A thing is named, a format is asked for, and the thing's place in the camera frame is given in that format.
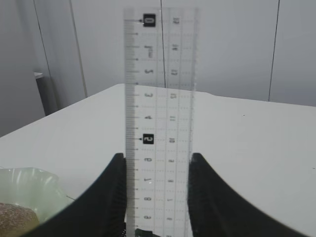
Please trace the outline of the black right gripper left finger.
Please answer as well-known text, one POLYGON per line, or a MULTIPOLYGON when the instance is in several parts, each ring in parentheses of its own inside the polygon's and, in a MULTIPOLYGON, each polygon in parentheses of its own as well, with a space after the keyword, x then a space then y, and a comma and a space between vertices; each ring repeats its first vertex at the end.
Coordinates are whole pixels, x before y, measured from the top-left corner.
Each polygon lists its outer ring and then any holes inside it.
POLYGON ((122 237, 126 212, 126 159, 114 155, 95 182, 27 237, 122 237))

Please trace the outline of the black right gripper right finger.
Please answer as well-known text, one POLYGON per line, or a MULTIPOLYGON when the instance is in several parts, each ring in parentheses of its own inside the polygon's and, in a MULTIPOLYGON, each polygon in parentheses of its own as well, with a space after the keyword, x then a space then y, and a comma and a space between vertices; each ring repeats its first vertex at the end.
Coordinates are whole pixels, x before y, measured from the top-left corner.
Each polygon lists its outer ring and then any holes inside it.
POLYGON ((215 170, 202 154, 189 164, 188 210, 195 237, 313 237, 316 172, 262 164, 215 170))

